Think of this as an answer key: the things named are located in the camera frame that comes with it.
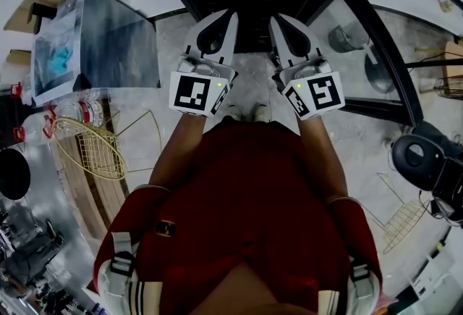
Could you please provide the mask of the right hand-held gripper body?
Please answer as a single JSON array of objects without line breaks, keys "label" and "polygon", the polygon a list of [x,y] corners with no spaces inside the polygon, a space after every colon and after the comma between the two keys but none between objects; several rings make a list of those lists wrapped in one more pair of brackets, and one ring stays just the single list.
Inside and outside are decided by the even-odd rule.
[{"label": "right hand-held gripper body", "polygon": [[302,62],[280,70],[273,80],[300,120],[345,106],[340,75],[325,59]]}]

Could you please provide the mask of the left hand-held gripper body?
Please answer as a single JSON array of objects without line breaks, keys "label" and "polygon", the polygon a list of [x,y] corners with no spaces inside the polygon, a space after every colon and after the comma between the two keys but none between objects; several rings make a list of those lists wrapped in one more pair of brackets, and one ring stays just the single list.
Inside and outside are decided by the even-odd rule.
[{"label": "left hand-held gripper body", "polygon": [[183,114],[214,117],[238,76],[233,68],[183,55],[171,72],[169,108]]}]

